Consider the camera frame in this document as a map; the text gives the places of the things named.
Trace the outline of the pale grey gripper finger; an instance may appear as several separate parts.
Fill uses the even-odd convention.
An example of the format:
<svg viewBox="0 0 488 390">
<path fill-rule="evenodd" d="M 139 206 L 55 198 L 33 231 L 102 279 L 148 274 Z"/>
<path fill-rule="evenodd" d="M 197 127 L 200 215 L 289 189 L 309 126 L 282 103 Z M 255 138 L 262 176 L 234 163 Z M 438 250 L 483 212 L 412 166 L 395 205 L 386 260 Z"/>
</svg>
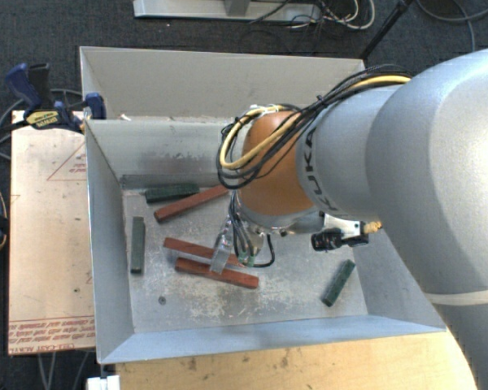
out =
<svg viewBox="0 0 488 390">
<path fill-rule="evenodd" d="M 210 271 L 221 274 L 233 250 L 233 241 L 227 236 L 218 236 L 213 248 Z"/>
</svg>

